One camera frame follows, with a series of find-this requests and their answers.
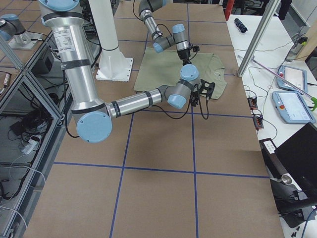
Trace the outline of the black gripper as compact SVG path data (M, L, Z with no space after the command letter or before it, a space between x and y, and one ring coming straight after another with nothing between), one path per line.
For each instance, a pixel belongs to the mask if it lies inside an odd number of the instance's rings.
M191 64L190 62L190 49L177 50L177 54L180 60L183 61L183 65Z
M199 105L199 99L200 99L200 96L199 96L198 90L191 92L191 94L190 94L190 105L192 107L198 106Z

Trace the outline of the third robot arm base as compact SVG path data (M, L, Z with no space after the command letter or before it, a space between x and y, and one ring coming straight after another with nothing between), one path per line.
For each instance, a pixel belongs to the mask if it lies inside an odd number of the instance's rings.
M33 33L28 33L15 14L5 14L0 17L0 36L14 50L31 50L35 43Z

